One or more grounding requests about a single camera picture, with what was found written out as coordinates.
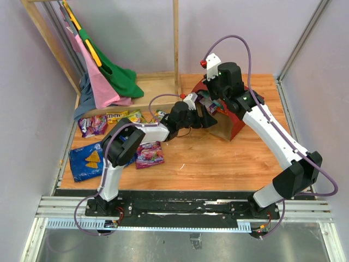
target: blue chip bag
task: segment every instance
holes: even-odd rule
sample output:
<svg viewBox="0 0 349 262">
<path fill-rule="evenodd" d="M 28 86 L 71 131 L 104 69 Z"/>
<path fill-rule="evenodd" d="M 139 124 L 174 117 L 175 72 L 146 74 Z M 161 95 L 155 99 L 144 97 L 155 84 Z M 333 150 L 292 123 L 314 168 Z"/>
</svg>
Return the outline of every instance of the blue chip bag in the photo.
<svg viewBox="0 0 349 262">
<path fill-rule="evenodd" d="M 97 159 L 99 160 L 99 162 L 96 160 L 91 162 L 86 160 L 91 158 L 91 156 L 94 156 L 94 158 L 96 158 L 96 152 L 98 154 Z M 70 150 L 69 160 L 70 169 L 73 173 L 75 182 L 81 182 L 86 179 L 102 175 L 103 151 L 100 146 L 100 142 Z"/>
</svg>

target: gray wall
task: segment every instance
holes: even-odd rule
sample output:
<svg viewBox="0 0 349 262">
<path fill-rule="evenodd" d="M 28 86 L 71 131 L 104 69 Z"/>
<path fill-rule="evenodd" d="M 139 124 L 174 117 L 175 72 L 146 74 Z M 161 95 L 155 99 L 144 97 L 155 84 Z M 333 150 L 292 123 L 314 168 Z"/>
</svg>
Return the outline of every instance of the gray wall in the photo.
<svg viewBox="0 0 349 262">
<path fill-rule="evenodd" d="M 254 73 L 277 74 L 320 0 L 179 0 L 179 66 L 203 73 L 200 60 L 220 37 L 239 34 L 251 47 Z M 172 0 L 75 0 L 94 42 L 115 63 L 142 72 L 173 70 Z M 237 40 L 215 49 L 247 72 Z"/>
<path fill-rule="evenodd" d="M 54 181 L 76 94 L 19 0 L 0 2 L 0 251 L 19 261 Z"/>
<path fill-rule="evenodd" d="M 331 1 L 284 84 L 298 136 L 310 150 L 318 150 L 323 167 L 337 181 L 339 192 L 328 198 L 349 258 L 349 2 Z M 333 187 L 323 176 L 318 192 Z"/>
</svg>

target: wooden shelf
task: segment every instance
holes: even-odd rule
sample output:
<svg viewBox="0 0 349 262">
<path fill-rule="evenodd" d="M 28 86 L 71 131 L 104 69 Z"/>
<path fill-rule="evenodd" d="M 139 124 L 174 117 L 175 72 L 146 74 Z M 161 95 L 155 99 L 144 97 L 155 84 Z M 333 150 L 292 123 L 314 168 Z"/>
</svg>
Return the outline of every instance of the wooden shelf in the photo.
<svg viewBox="0 0 349 262">
<path fill-rule="evenodd" d="M 148 110 L 149 102 L 159 94 L 178 94 L 178 88 L 175 85 L 175 73 L 163 72 L 153 74 L 137 75 L 137 84 L 144 91 L 144 97 L 132 99 L 133 105 L 130 106 L 108 106 L 103 109 L 94 109 L 84 117 L 103 115 L 112 112 L 122 112 L 125 110 L 134 111 L 136 109 Z M 175 102 L 179 101 L 177 97 L 160 97 L 152 104 L 152 109 L 166 110 L 173 107 Z"/>
</svg>

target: pink shirt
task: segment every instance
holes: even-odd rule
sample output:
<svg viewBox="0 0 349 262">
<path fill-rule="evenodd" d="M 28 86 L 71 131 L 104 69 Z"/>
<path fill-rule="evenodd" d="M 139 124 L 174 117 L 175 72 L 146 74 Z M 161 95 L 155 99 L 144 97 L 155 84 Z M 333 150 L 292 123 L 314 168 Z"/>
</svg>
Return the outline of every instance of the pink shirt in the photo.
<svg viewBox="0 0 349 262">
<path fill-rule="evenodd" d="M 103 74 L 99 71 L 96 63 L 92 59 L 92 56 L 84 46 L 80 36 L 76 35 L 74 37 L 73 33 L 70 30 L 68 30 L 68 35 L 74 51 L 80 52 L 85 59 L 96 108 L 102 109 L 110 104 L 131 105 L 131 98 L 119 96 L 119 94 L 114 90 L 114 88 L 109 84 Z"/>
</svg>

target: yellow candy bag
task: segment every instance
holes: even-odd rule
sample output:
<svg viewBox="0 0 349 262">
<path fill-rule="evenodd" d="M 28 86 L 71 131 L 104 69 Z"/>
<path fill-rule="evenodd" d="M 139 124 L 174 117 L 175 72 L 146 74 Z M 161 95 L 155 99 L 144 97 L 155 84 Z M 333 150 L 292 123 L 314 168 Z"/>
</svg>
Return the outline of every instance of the yellow candy bag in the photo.
<svg viewBox="0 0 349 262">
<path fill-rule="evenodd" d="M 129 111 L 124 111 L 121 113 L 107 113 L 108 124 L 114 124 L 119 122 L 119 120 L 127 116 L 128 113 Z"/>
<path fill-rule="evenodd" d="M 155 116 L 156 116 L 159 120 L 161 120 L 166 114 L 168 114 L 168 113 L 163 112 L 163 111 L 161 111 L 161 110 L 157 110 L 157 111 L 155 112 Z M 150 121 L 150 123 L 156 123 L 156 122 L 157 122 L 157 120 L 154 119 L 154 118 L 152 118 L 152 120 Z"/>
<path fill-rule="evenodd" d="M 133 111 L 132 113 L 130 113 L 128 116 L 125 116 L 125 117 L 128 118 L 129 120 L 131 120 L 131 122 L 134 122 L 134 123 L 142 123 L 142 124 L 147 123 L 147 121 L 144 118 L 144 116 L 142 115 L 140 109 L 138 109 L 136 111 Z"/>
</svg>

